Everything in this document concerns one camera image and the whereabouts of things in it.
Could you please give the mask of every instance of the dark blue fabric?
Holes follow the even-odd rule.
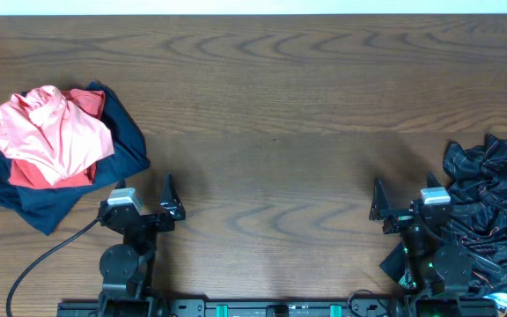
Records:
[[[89,84],[86,90],[104,91],[107,95],[101,120],[111,130],[114,141],[114,155],[97,162],[93,185],[59,189],[13,186],[7,181],[11,160],[0,152],[0,206],[15,210],[27,223],[47,235],[62,221],[81,196],[150,166],[142,133],[114,92],[95,82]]]

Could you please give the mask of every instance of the red cloth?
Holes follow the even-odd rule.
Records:
[[[74,89],[69,92],[62,92],[62,95],[67,101],[73,102],[91,117],[101,118],[105,106],[105,94],[103,92],[86,92]],[[51,185],[35,164],[24,159],[15,158],[11,164],[9,183],[34,189],[87,186],[93,184],[96,169],[96,163],[93,163],[81,173],[59,180]]]

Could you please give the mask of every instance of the dark crumpled fabric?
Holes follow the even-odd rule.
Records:
[[[448,191],[455,219],[446,238],[507,269],[507,140],[486,135],[485,144],[463,150],[449,144],[444,170],[454,181]],[[475,264],[470,286],[481,295],[507,291],[507,276]]]
[[[142,133],[114,92],[95,82],[90,83],[86,90],[105,92],[105,108],[101,120],[111,130],[114,142],[114,154],[97,162],[95,180],[91,186],[57,189],[13,186],[7,181],[11,160],[0,152],[0,206],[15,210],[27,223],[47,235],[83,195],[128,178],[150,166]]]

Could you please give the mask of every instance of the wooden tabletop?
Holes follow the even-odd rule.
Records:
[[[392,292],[396,246],[368,220],[375,176],[399,207],[448,140],[507,137],[507,16],[0,18],[0,104],[41,85],[109,85],[151,168],[128,180],[149,210],[171,171],[187,220],[162,234],[155,285],[209,298]],[[97,214],[86,195],[49,237],[0,208],[0,316],[23,269]],[[94,227],[19,286],[17,316],[95,299]]]

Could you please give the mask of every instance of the coral pink fabric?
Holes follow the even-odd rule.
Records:
[[[94,163],[114,153],[109,129],[99,120],[103,92],[51,85],[0,106],[0,150],[13,159],[9,182],[29,188],[91,185]]]

